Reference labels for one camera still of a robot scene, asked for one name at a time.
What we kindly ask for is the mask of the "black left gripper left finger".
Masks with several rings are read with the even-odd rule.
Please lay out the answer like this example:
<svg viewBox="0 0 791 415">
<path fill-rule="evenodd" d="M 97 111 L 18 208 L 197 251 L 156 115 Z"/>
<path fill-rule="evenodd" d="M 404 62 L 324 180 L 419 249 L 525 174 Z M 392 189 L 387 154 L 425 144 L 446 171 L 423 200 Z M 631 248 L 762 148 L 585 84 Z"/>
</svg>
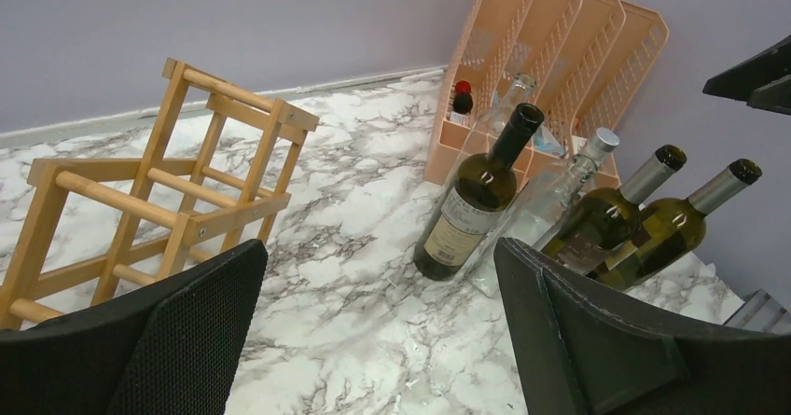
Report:
<svg viewBox="0 0 791 415">
<path fill-rule="evenodd" d="M 268 254 L 244 242 L 189 270 L 1 333 L 5 414 L 221 414 Z"/>
</svg>

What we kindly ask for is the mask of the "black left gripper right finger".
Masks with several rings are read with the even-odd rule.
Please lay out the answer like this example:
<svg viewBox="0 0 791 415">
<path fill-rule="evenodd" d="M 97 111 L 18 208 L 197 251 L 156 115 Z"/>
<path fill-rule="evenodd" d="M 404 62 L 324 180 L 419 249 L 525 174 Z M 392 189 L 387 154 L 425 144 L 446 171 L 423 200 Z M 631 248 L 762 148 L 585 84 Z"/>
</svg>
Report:
<svg viewBox="0 0 791 415">
<path fill-rule="evenodd" d="M 494 250 L 532 414 L 786 414 L 790 338 L 688 318 L 513 239 Z"/>
</svg>

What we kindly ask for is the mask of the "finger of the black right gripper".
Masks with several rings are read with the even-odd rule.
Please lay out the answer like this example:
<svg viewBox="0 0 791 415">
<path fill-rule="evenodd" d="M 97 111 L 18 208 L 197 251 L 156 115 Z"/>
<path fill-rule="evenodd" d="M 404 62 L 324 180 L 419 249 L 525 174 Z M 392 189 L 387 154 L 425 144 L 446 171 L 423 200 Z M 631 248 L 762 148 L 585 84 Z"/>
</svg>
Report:
<svg viewBox="0 0 791 415">
<path fill-rule="evenodd" d="M 709 78 L 702 92 L 790 115 L 790 36 Z"/>
</svg>

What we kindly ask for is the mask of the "green wine bottle silver neck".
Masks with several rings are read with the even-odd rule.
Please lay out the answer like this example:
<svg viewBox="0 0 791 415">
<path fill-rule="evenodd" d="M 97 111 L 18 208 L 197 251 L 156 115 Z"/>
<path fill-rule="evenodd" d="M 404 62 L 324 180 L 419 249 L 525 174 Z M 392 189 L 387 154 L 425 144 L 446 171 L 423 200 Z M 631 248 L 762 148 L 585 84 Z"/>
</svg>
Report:
<svg viewBox="0 0 791 415">
<path fill-rule="evenodd" d="M 585 194 L 540 241 L 540 252 L 587 274 L 610 257 L 637 230 L 645 199 L 687 163 L 675 145 L 659 147 L 620 187 Z"/>
</svg>

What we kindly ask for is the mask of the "dark green wine bottle labelled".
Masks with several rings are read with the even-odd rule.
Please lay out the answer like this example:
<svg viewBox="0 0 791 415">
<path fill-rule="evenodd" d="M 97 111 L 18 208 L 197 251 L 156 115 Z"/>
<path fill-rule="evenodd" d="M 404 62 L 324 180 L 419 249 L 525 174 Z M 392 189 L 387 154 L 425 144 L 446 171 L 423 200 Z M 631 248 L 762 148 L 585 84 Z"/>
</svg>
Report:
<svg viewBox="0 0 791 415">
<path fill-rule="evenodd" d="M 513 164 L 544 119 L 537 106 L 518 104 L 492 147 L 460 163 L 415 244 L 424 277 L 452 278 L 500 219 L 517 193 Z"/>
</svg>

